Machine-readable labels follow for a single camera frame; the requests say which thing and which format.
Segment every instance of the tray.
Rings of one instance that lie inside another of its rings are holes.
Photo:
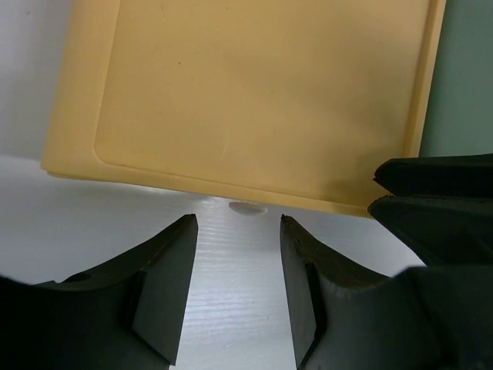
[[[417,156],[444,0],[78,0],[42,168],[367,216]]]

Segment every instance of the white surface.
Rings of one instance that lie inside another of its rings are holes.
[[[68,1],[0,0],[0,274],[60,281],[196,213],[199,242],[176,368],[291,370],[282,213],[381,273],[421,264],[371,220],[272,206],[246,217],[224,199],[48,177],[38,161],[68,15]]]

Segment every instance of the small oval object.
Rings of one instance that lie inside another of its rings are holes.
[[[262,204],[243,202],[240,200],[231,201],[230,208],[236,213],[244,216],[258,216],[261,214],[266,214],[268,211],[267,207]]]

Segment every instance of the yellow panel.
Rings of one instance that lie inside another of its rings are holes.
[[[441,0],[95,3],[75,1],[93,68],[68,47],[50,172],[364,215],[378,165],[418,153]]]

